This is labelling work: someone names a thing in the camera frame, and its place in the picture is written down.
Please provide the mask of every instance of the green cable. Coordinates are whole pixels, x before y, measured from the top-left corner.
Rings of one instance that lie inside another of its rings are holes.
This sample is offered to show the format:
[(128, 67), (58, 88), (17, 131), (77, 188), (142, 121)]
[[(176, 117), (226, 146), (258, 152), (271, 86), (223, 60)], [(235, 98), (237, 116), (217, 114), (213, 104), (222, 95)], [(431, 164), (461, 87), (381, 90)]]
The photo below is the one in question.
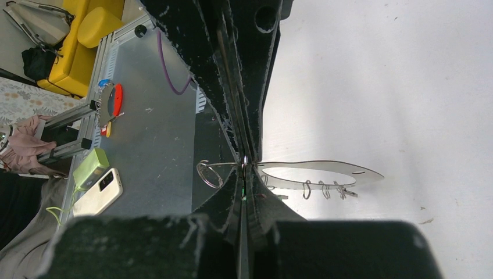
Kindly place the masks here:
[(61, 208), (59, 208), (57, 206), (51, 206), (49, 208), (46, 208), (46, 211), (47, 212), (50, 212), (53, 216), (55, 216), (55, 219), (56, 219), (56, 221), (58, 222), (58, 224), (60, 226), (63, 226), (62, 225), (62, 222), (60, 221), (60, 218), (58, 217), (58, 215), (55, 212), (53, 212), (53, 210), (58, 210), (60, 212), (67, 212), (67, 213), (69, 213), (72, 210), (72, 208), (74, 207), (74, 204), (76, 202), (76, 193), (79, 192), (79, 191), (80, 191), (79, 189), (74, 188), (74, 192), (72, 193), (72, 203), (70, 204), (70, 207), (68, 208), (68, 210), (63, 210), (63, 209), (61, 209)]

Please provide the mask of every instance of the white phone case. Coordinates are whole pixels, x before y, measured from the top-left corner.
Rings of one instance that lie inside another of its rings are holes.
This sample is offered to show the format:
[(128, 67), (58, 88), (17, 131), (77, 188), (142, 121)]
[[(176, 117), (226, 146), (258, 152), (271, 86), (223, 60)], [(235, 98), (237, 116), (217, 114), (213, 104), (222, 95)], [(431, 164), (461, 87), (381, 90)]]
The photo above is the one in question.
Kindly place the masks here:
[[(113, 174), (113, 180), (101, 191), (101, 187), (103, 187), (103, 184), (101, 183), (110, 174)], [(120, 174), (115, 168), (111, 168), (74, 204), (74, 217), (100, 214), (108, 208), (122, 192), (123, 188), (122, 182), (120, 181)]]

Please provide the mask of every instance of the pink cloth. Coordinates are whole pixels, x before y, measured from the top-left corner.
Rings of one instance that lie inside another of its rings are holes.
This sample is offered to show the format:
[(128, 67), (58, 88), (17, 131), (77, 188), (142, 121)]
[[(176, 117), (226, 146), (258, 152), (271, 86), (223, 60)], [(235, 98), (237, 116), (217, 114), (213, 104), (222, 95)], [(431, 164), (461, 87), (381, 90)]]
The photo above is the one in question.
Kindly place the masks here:
[(7, 165), (11, 172), (66, 176), (66, 174), (52, 170), (38, 162), (37, 155), (49, 152), (56, 147), (54, 141), (44, 142), (34, 137), (40, 119), (46, 120), (48, 118), (35, 115), (17, 124), (17, 128), (9, 137), (7, 148), (0, 155), (0, 160)]

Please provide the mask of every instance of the red object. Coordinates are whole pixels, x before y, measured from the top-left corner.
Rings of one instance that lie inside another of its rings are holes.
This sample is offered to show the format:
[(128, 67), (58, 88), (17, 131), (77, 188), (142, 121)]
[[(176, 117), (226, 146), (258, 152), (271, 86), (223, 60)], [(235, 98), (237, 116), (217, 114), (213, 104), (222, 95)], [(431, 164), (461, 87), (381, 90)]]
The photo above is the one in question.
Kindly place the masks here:
[(116, 84), (113, 88), (115, 91), (115, 102), (113, 103), (113, 116), (117, 117), (122, 109), (123, 89), (121, 84)]

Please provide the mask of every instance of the black bag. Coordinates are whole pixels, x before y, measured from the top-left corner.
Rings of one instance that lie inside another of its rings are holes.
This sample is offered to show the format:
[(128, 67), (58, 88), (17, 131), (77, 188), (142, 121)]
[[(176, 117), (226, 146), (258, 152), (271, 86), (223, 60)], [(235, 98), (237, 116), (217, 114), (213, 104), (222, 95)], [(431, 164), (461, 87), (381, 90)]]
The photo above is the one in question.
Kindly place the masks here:
[(39, 46), (22, 52), (24, 74), (34, 81), (48, 78), (56, 55), (51, 51), (43, 51)]

